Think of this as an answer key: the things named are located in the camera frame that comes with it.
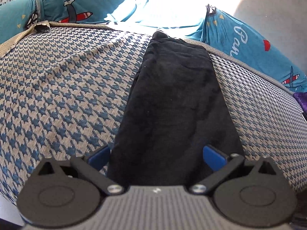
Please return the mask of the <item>smartphone with gold edge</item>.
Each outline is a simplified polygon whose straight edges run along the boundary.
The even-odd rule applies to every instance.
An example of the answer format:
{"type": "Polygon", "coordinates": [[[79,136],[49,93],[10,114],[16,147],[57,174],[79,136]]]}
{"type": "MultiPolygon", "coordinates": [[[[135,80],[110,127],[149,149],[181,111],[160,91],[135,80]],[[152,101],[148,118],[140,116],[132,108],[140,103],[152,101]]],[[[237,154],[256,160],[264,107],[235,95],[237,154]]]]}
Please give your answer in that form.
{"type": "Polygon", "coordinates": [[[306,115],[306,113],[302,113],[302,116],[303,116],[303,118],[307,121],[307,115],[306,115]]]}

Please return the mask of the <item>houndstooth blue beige mattress cover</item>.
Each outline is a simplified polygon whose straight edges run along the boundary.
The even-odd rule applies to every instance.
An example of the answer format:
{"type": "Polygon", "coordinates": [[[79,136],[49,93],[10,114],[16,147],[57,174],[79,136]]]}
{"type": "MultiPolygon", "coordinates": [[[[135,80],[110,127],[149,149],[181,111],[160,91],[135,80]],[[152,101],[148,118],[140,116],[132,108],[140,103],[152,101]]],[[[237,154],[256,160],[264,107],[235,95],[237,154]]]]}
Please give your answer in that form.
{"type": "MultiPolygon", "coordinates": [[[[84,154],[115,138],[150,36],[52,26],[1,44],[1,195],[15,203],[43,157],[84,154]]],[[[292,93],[206,46],[249,160],[268,155],[306,188],[306,120],[292,93]]]]}

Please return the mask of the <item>blue airplane print pillow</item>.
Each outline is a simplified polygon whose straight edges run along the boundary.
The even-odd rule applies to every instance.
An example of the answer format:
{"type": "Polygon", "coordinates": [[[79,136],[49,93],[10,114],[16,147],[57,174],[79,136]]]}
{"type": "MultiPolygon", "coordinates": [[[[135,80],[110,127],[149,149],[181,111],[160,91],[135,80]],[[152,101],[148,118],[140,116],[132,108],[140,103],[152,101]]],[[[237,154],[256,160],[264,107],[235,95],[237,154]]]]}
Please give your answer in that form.
{"type": "Polygon", "coordinates": [[[140,23],[193,35],[205,19],[202,0],[1,0],[1,43],[41,21],[140,23]]]}
{"type": "Polygon", "coordinates": [[[245,22],[207,5],[198,29],[187,35],[242,61],[293,92],[306,92],[306,74],[245,22]]]}

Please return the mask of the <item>purple floral cloth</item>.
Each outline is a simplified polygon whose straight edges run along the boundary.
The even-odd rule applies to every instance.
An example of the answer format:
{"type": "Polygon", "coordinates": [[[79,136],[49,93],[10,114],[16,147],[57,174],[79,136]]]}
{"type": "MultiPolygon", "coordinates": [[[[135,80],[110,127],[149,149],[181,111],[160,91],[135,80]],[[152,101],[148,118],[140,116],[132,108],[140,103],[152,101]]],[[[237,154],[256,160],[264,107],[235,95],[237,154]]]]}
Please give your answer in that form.
{"type": "Polygon", "coordinates": [[[307,92],[295,92],[293,97],[301,106],[302,110],[304,111],[305,115],[307,114],[307,92]]]}

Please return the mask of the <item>black garment with white stripes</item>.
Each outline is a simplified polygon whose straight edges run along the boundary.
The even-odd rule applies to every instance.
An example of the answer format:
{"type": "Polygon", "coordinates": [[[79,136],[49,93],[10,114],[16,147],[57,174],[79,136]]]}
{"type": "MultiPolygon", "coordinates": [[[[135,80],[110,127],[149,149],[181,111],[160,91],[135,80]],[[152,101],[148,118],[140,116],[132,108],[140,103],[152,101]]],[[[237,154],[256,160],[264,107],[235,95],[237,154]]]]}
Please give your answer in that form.
{"type": "Polygon", "coordinates": [[[124,187],[191,186],[212,172],[205,145],[243,154],[208,52],[158,31],[133,80],[107,176],[124,187]]]}

